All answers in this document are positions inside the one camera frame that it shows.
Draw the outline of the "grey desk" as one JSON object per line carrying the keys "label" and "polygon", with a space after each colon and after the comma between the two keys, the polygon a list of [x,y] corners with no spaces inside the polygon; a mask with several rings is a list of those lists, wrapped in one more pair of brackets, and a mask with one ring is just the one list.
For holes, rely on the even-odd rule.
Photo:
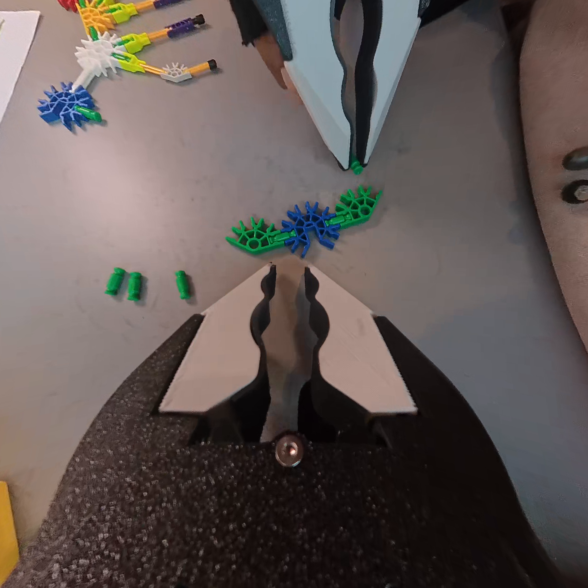
{"label": "grey desk", "polygon": [[472,1],[426,26],[364,172],[340,170],[305,108],[241,43],[226,1],[186,1],[126,30],[202,13],[147,48],[156,66],[215,59],[186,84],[120,72],[90,90],[104,118],[42,121],[75,79],[83,27],[40,11],[1,123],[1,480],[21,553],[108,397],[194,313],[276,264],[263,335],[294,426],[312,332],[310,263],[385,315],[451,379],[503,457],[569,587],[587,587],[587,357],[525,170],[501,14]]}

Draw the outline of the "blue snowflake connector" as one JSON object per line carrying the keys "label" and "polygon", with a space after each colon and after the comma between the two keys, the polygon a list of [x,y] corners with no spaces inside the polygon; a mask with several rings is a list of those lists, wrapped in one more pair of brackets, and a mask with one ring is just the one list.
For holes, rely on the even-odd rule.
{"label": "blue snowflake connector", "polygon": [[285,242],[285,246],[290,253],[299,253],[300,258],[305,258],[314,241],[333,250],[336,241],[340,237],[340,232],[333,227],[327,227],[325,221],[335,216],[329,207],[321,209],[319,203],[313,205],[305,202],[305,210],[301,210],[298,205],[293,210],[287,212],[288,218],[282,221],[281,231],[296,231],[296,238]]}
{"label": "blue snowflake connector", "polygon": [[37,106],[41,120],[50,124],[60,123],[69,131],[73,131],[75,126],[82,128],[87,122],[96,123],[87,121],[74,112],[76,105],[96,110],[91,94],[83,86],[62,82],[59,89],[51,86],[51,89],[44,94],[46,98],[39,99]]}

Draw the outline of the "green fan connector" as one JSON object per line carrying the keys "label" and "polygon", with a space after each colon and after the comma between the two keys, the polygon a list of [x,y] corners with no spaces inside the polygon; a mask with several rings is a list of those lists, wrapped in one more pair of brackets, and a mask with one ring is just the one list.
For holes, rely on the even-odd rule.
{"label": "green fan connector", "polygon": [[268,233],[281,231],[275,224],[267,224],[264,218],[256,220],[250,217],[249,226],[244,221],[239,221],[239,226],[232,227],[233,236],[225,237],[227,243],[249,254],[262,254],[277,249],[280,246],[272,246],[268,242]]}
{"label": "green fan connector", "polygon": [[349,189],[343,193],[335,205],[335,216],[349,217],[349,226],[343,230],[369,221],[382,195],[382,190],[374,191],[371,186],[362,185],[359,185],[356,190]]}

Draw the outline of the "person's right hand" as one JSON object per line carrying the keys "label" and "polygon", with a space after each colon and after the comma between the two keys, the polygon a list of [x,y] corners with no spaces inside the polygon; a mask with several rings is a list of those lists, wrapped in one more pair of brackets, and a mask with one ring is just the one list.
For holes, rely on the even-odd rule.
{"label": "person's right hand", "polygon": [[266,31],[254,40],[253,45],[278,86],[285,91],[296,104],[303,105],[303,101],[296,90],[288,71],[285,69],[283,56],[274,36],[269,31]]}

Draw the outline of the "person's beige jacket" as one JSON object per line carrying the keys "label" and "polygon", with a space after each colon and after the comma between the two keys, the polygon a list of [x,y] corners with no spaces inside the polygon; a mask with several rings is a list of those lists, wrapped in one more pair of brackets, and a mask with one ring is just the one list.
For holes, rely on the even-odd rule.
{"label": "person's beige jacket", "polygon": [[518,49],[518,87],[535,208],[571,319],[587,348],[587,203],[562,201],[587,179],[563,157],[587,146],[587,1],[499,1]]}

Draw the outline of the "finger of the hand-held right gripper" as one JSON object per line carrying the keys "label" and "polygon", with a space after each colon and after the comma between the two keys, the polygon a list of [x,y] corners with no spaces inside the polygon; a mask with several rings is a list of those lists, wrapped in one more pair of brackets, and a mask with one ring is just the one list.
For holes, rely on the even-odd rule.
{"label": "finger of the hand-held right gripper", "polygon": [[366,166],[418,32],[420,1],[361,1],[363,34],[355,66],[356,157]]}
{"label": "finger of the hand-held right gripper", "polygon": [[352,126],[343,105],[346,71],[334,43],[334,1],[281,1],[292,58],[285,68],[313,123],[343,170]]}

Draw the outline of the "white instruction sheet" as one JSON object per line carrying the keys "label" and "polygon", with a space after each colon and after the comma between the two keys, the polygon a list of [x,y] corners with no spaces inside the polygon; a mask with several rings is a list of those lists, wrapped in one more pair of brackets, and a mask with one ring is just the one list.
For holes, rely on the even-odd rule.
{"label": "white instruction sheet", "polygon": [[1,120],[31,48],[40,11],[1,11]]}

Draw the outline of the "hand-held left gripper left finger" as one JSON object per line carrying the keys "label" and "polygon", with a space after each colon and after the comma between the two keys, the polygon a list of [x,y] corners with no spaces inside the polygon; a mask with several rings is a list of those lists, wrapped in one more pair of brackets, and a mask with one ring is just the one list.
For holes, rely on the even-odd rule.
{"label": "hand-held left gripper left finger", "polygon": [[267,353],[276,266],[267,264],[197,315],[161,415],[196,417],[193,442],[258,442],[270,406]]}

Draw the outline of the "multicoloured construction toy model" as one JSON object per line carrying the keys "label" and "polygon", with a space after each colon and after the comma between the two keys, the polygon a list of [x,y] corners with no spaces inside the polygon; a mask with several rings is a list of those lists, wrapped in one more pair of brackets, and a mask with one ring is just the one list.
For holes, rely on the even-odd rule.
{"label": "multicoloured construction toy model", "polygon": [[219,69],[214,59],[193,67],[174,62],[158,68],[137,56],[151,45],[164,40],[175,40],[204,28],[207,23],[202,14],[174,22],[157,31],[122,36],[116,34],[116,27],[132,17],[179,4],[179,1],[58,1],[58,4],[65,10],[78,14],[86,33],[86,38],[81,40],[82,45],[75,51],[81,73],[71,84],[73,89],[86,89],[94,78],[106,77],[110,70],[151,74],[179,84]]}

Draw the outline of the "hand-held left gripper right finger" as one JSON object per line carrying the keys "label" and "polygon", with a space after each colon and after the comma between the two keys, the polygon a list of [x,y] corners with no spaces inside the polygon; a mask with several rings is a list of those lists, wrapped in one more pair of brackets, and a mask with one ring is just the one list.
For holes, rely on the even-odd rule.
{"label": "hand-held left gripper right finger", "polygon": [[372,311],[314,266],[305,267],[311,377],[300,391],[298,431],[311,442],[381,442],[381,419],[417,407]]}

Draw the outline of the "yellow plastic bin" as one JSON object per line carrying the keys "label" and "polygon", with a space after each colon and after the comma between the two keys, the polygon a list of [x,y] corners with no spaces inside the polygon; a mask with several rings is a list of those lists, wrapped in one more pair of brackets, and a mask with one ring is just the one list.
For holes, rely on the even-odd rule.
{"label": "yellow plastic bin", "polygon": [[15,530],[8,485],[1,481],[1,584],[19,561],[19,546]]}

